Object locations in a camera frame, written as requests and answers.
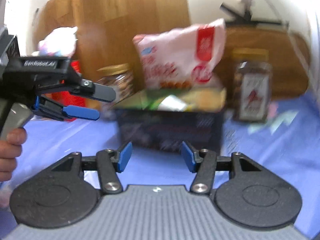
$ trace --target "blue gripper pad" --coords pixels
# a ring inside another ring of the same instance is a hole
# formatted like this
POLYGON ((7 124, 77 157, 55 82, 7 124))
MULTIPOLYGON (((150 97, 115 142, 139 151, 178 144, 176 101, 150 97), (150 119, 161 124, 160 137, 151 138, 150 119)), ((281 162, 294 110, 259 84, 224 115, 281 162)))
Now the blue gripper pad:
POLYGON ((182 142, 180 147, 181 155, 189 169, 192 173, 196 172, 196 161, 193 151, 188 147, 185 142, 182 142))
POLYGON ((119 153, 119 161, 117 172, 122 172, 126 168, 132 154, 132 142, 129 142, 126 147, 119 153))
POLYGON ((80 107, 80 106, 65 106, 63 111, 68 117, 75 117, 87 120, 98 120, 100 113, 98 110, 80 107))

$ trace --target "blue tablecloth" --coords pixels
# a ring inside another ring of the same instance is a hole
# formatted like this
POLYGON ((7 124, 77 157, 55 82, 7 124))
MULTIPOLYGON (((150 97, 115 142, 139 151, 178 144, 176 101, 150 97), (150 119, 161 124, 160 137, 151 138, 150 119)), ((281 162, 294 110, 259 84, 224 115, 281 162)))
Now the blue tablecloth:
MULTIPOLYGON (((119 146, 116 123, 103 120, 31 121, 26 130, 28 141, 18 167, 3 187, 16 187, 73 151, 90 156, 119 146)), ((294 185, 303 198, 296 228, 309 238, 320 231, 320 118, 310 94, 279 102, 278 116, 263 126, 226 120, 223 140, 223 155, 241 151, 294 185)), ((124 187, 182 184, 189 188, 194 176, 179 154, 142 148, 134 148, 126 170, 119 174, 124 187)), ((85 179, 99 187, 95 172, 87 172, 85 179)), ((217 172, 215 187, 227 179, 227 173, 217 172)), ((0 211, 0 237, 15 226, 10 212, 0 211)))

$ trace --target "white and red package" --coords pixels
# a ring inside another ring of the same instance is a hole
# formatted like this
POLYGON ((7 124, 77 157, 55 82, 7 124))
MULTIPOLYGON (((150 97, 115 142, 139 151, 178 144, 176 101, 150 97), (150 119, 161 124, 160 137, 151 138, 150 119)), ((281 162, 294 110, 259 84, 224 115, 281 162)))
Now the white and red package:
POLYGON ((189 88, 217 85, 212 70, 226 42, 223 19, 166 33, 133 38, 147 88, 189 88))

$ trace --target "jar label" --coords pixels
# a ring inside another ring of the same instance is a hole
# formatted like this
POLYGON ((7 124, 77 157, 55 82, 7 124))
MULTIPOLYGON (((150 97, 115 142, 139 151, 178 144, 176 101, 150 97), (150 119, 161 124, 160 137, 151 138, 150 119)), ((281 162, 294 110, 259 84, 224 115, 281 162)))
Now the jar label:
POLYGON ((266 114, 269 93, 269 76, 245 74, 241 85, 239 118, 258 121, 266 114))

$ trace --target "gray textured plate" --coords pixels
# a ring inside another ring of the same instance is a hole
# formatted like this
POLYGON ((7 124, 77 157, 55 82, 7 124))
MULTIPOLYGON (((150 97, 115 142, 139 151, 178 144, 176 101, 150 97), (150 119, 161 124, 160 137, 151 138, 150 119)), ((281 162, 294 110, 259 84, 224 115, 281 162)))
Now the gray textured plate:
POLYGON ((58 229, 19 225, 5 240, 305 240, 293 225, 273 231, 241 228, 207 196, 184 186, 129 186, 107 195, 80 222, 58 229))

